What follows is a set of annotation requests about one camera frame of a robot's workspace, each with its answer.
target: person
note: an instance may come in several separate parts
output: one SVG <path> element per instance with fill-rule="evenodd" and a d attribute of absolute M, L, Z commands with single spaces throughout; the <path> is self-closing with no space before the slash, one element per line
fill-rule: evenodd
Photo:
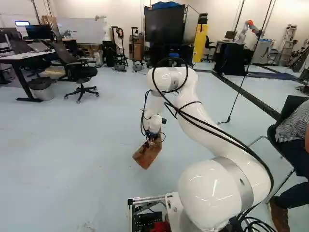
<path fill-rule="evenodd" d="M 302 103 L 277 128 L 276 139 L 297 175 L 309 179 L 309 100 Z M 271 216 L 278 232 L 289 232 L 288 209 L 309 204 L 309 182 L 291 187 L 270 200 Z"/>

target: red component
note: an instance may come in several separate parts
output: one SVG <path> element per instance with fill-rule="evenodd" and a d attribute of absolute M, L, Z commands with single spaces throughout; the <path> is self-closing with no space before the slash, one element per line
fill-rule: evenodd
<path fill-rule="evenodd" d="M 167 221 L 155 222 L 150 232 L 170 232 L 169 223 Z"/>
<path fill-rule="evenodd" d="M 252 21 L 252 20 L 248 20 L 247 23 L 248 23 L 248 25 L 250 25 L 250 26 L 253 25 L 253 21 Z"/>

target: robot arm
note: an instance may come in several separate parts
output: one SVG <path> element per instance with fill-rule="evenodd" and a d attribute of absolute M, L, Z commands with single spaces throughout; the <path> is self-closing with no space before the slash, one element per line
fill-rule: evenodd
<path fill-rule="evenodd" d="M 251 29 L 252 32 L 258 37 L 261 35 L 261 31 L 253 24 L 252 20 L 247 20 L 245 25 L 243 26 L 242 31 L 239 34 L 239 39 L 237 41 L 238 44 L 243 44 L 246 39 L 246 32 L 248 29 Z"/>
<path fill-rule="evenodd" d="M 242 149 L 244 146 L 216 130 L 219 127 L 196 95 L 198 76 L 194 70 L 188 69 L 187 78 L 185 67 L 157 68 L 154 77 L 152 71 L 147 74 L 152 94 L 144 113 L 145 128 L 151 134 L 159 133 L 165 101 L 161 94 L 182 85 L 174 104 L 183 112 L 177 114 L 177 120 L 191 139 L 203 144 L 215 157 L 188 167 L 179 179 L 178 194 L 187 216 L 200 230 L 218 231 L 230 218 L 266 198 L 271 188 L 270 177 L 263 165 Z"/>

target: chair backrest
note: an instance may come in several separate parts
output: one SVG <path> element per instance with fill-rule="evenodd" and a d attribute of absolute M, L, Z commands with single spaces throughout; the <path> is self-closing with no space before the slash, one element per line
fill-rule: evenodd
<path fill-rule="evenodd" d="M 210 44 L 209 37 L 208 37 L 208 35 L 206 35 L 205 48 L 209 48 L 209 44 Z"/>
<path fill-rule="evenodd" d="M 74 56 L 71 55 L 70 52 L 67 51 L 65 45 L 63 44 L 62 40 L 61 41 L 54 41 L 52 42 L 52 46 L 61 59 L 61 62 L 65 64 L 71 64 L 74 62 L 78 62 L 78 59 L 75 58 Z"/>
<path fill-rule="evenodd" d="M 27 42 L 23 40 L 23 37 L 19 31 L 9 33 L 8 37 L 12 46 L 12 50 L 15 54 L 33 51 L 32 48 L 28 46 Z"/>
<path fill-rule="evenodd" d="M 28 46 L 27 42 L 24 40 L 10 40 L 12 50 L 15 54 L 21 54 L 25 52 L 33 51 L 31 47 Z"/>
<path fill-rule="evenodd" d="M 275 126 L 277 127 L 282 123 L 288 116 L 290 116 L 302 103 L 309 100 L 307 97 L 288 95 L 285 100 L 283 109 L 281 110 L 279 119 Z"/>

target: white desk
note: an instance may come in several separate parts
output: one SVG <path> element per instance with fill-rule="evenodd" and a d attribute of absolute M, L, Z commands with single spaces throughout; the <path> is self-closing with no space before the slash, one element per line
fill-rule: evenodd
<path fill-rule="evenodd" d="M 7 57 L 1 57 L 0 60 L 21 60 L 21 59 L 27 59 L 27 58 L 32 58 L 32 57 L 39 57 L 39 56 L 44 56 L 47 54 L 51 54 L 54 53 L 55 50 L 52 49 L 51 52 L 25 52 L 25 53 L 21 53 L 21 54 L 16 54 L 16 55 L 12 55 L 12 56 L 7 56 Z"/>
<path fill-rule="evenodd" d="M 7 57 L 0 57 L 0 63 L 11 64 L 13 66 L 16 76 L 19 79 L 21 86 L 23 87 L 25 93 L 28 96 L 27 98 L 17 98 L 16 100 L 25 101 L 25 102 L 42 102 L 42 100 L 36 99 L 33 97 L 29 89 L 29 86 L 27 84 L 27 81 L 25 80 L 25 77 L 20 70 L 20 66 L 22 64 L 22 61 L 26 59 L 32 59 L 35 57 L 44 58 L 53 53 L 55 53 L 54 49 L 50 52 L 26 52 L 26 53 L 16 54 L 12 56 L 7 56 Z"/>

